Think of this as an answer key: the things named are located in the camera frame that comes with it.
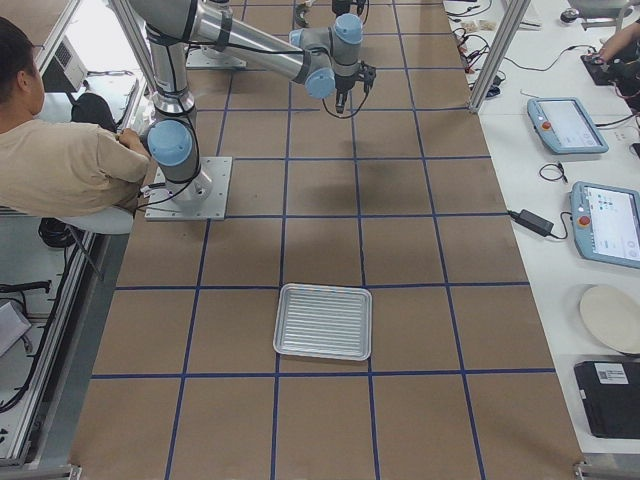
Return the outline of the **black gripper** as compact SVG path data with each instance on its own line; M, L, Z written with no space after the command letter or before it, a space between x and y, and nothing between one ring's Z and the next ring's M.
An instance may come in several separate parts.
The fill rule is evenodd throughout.
M336 97L335 97L335 111L343 112L345 110L345 104L347 102L347 94L351 91L357 80L358 74L352 74L348 76L338 75L334 76Z

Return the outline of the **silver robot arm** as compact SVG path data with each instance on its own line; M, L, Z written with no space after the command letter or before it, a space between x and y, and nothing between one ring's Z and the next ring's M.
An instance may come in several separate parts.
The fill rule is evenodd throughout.
M143 139L158 169L141 207L150 221L222 220L226 213L232 159L201 153L188 82L187 51L197 41L192 31L200 8L230 29L233 13L226 1L128 3L143 23L136 41L145 50L144 72L152 85L154 115Z
M361 83L368 94L375 70L360 59L364 25L344 13L323 28L299 28L279 39L236 22L228 9L208 1L189 1L180 38L190 45L256 63L300 84L309 97L335 97L333 115L344 116L350 91Z

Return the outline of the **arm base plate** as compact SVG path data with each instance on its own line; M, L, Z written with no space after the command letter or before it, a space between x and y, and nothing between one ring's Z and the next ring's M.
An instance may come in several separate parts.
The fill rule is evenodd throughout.
M229 185L232 173L231 157L201 157L200 173L188 187L168 182L158 166L155 183L145 208L147 221L222 221L226 217Z
M242 70L245 61L213 48L200 46L190 47L186 57L186 66L191 70Z

